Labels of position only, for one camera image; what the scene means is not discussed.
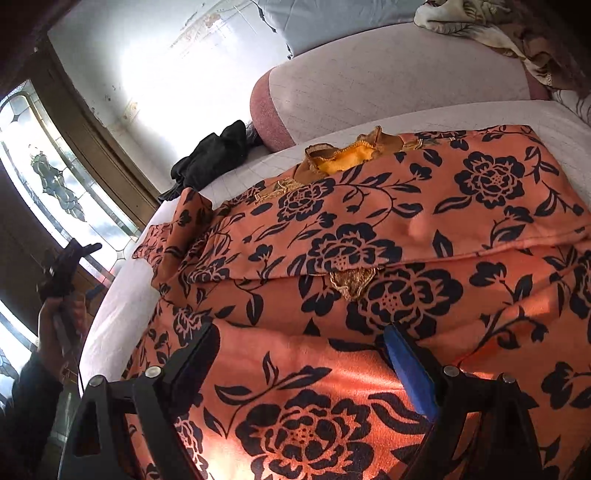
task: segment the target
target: metal bolt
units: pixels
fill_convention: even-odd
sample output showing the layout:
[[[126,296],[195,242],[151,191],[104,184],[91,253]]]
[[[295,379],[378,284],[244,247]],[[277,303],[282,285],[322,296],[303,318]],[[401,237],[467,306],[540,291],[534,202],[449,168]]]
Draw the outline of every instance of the metal bolt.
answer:
[[[458,367],[454,367],[453,365],[446,365],[443,367],[443,373],[445,373],[448,377],[457,377],[460,374],[460,369]]]
[[[515,383],[515,377],[511,374],[503,374],[503,382]]]
[[[105,377],[103,377],[102,375],[95,375],[89,380],[88,384],[91,387],[98,387],[101,383],[103,383],[104,379]]]
[[[156,378],[162,373],[162,369],[160,367],[149,367],[146,369],[146,377],[148,378]]]

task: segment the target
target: black sleeve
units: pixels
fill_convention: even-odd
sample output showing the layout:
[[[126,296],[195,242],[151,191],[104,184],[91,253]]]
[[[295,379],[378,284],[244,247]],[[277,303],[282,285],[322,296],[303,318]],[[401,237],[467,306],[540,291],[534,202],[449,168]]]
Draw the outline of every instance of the black sleeve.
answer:
[[[43,455],[62,389],[62,384],[45,369],[36,353],[12,385],[2,429],[31,472],[37,470]]]

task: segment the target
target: blanket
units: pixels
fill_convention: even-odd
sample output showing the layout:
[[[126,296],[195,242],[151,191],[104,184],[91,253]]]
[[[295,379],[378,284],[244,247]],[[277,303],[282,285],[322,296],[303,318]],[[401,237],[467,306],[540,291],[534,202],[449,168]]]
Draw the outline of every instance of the blanket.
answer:
[[[219,353],[174,419],[204,479],[394,480],[429,428],[384,352],[397,322],[442,365],[513,375],[544,478],[566,477],[591,432],[591,213],[556,159],[525,125],[343,147],[215,211],[183,192],[134,254],[160,299],[124,378],[213,322]]]
[[[414,22],[443,35],[471,38],[519,58],[543,85],[574,88],[570,75],[557,60],[560,56],[554,46],[519,23],[507,0],[429,0],[418,8]]]

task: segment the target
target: person's hand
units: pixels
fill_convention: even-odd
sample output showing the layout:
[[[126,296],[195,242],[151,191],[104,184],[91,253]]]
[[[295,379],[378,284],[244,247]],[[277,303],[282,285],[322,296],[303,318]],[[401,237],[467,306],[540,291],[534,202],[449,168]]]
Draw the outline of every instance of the person's hand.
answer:
[[[86,318],[86,305],[84,295],[72,295],[65,299],[50,298],[45,301],[39,312],[39,346],[37,355],[47,371],[58,381],[61,381],[61,371],[66,363],[62,355],[61,345],[57,339],[56,330],[53,326],[53,316],[58,312],[60,306],[68,310],[74,322],[76,331],[85,338],[90,327]]]

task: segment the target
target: pillow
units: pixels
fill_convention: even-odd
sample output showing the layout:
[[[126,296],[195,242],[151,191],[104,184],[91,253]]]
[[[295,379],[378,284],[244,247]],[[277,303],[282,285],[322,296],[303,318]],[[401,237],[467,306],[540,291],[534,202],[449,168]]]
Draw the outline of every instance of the pillow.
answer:
[[[373,28],[409,23],[424,0],[253,0],[293,56]]]

